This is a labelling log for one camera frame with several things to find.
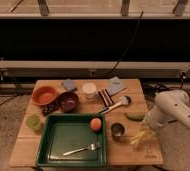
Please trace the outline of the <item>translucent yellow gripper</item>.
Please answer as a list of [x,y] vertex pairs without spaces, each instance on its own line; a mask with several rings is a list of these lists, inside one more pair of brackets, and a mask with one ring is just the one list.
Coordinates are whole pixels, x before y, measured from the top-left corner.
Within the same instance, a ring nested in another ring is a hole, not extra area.
[[143,121],[140,126],[140,139],[147,140],[155,135],[155,131],[148,125],[146,121]]

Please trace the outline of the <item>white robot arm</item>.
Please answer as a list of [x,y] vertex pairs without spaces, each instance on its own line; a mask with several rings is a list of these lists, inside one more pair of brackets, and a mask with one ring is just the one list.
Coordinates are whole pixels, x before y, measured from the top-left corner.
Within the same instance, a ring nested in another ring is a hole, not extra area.
[[169,116],[190,130],[189,96],[184,90],[163,91],[155,96],[155,105],[142,121],[140,130],[148,133],[161,129]]

